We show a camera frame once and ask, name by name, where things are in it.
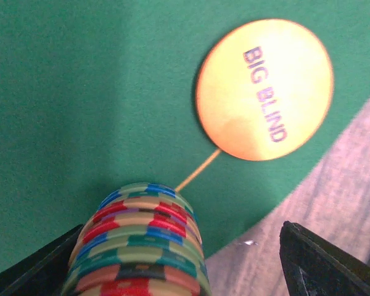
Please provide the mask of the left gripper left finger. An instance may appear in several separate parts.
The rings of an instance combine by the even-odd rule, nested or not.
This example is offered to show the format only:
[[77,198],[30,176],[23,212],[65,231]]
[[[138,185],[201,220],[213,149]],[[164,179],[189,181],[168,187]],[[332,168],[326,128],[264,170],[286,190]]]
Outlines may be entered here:
[[75,226],[0,273],[0,295],[60,295],[68,261],[81,232]]

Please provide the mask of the stack of poker chips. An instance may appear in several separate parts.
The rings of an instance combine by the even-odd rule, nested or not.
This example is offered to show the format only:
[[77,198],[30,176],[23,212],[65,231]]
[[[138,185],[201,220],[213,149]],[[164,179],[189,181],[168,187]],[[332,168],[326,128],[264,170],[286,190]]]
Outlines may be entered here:
[[84,224],[62,295],[211,295],[197,219],[181,194],[133,183]]

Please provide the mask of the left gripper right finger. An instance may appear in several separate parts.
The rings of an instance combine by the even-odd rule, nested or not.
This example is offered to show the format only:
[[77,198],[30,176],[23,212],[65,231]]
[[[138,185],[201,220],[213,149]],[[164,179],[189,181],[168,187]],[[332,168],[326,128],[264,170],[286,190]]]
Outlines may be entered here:
[[370,295],[370,266],[298,223],[279,235],[289,295]]

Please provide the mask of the orange big blind button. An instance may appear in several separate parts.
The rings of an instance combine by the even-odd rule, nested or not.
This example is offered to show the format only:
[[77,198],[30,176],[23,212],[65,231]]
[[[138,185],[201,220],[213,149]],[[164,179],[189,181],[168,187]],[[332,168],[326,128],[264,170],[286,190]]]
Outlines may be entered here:
[[265,161],[312,138],[333,92],[321,40],[296,22],[269,18],[236,28],[212,48],[197,77],[195,106],[219,150]]

